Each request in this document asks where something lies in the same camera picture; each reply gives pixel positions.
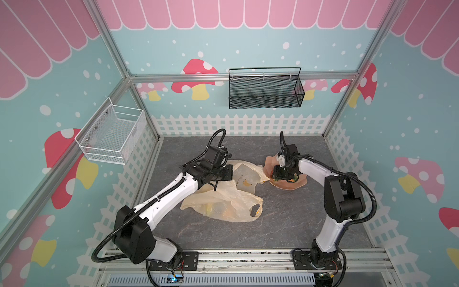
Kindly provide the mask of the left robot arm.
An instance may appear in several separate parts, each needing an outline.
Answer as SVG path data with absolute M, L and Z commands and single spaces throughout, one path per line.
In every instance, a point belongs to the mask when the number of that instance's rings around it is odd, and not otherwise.
M 133 263 L 146 260 L 162 261 L 176 266 L 182 249 L 170 239 L 153 235 L 159 222 L 186 197 L 205 185 L 216 187 L 220 181 L 233 180 L 231 157 L 223 147 L 209 147 L 203 158 L 180 167 L 179 175 L 165 188 L 134 208 L 123 207 L 117 212 L 112 241 Z

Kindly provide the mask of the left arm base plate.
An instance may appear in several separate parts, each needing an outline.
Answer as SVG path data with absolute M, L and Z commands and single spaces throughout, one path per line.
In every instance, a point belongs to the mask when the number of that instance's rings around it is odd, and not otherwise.
M 199 253 L 196 251 L 182 251 L 168 263 L 160 260 L 149 260 L 150 271 L 197 271 Z

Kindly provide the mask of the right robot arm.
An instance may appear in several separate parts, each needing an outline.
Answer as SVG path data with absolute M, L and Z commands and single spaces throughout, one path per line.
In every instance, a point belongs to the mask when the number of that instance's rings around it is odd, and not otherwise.
M 307 175 L 323 187 L 326 219 L 303 262 L 315 269 L 328 268 L 339 258 L 339 244 L 347 227 L 366 209 L 362 186 L 355 174 L 340 172 L 316 159 L 287 161 L 285 156 L 278 155 L 274 162 L 275 180 L 293 181 Z

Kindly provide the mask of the translucent cream plastic bag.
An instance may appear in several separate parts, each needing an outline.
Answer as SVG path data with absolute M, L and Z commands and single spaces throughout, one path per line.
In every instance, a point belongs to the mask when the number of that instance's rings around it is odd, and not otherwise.
M 233 179 L 222 181 L 214 190 L 205 185 L 185 198 L 180 209 L 193 209 L 201 215 L 227 222 L 253 222 L 263 212 L 263 199 L 255 195 L 258 184 L 268 181 L 261 165 L 230 160 Z

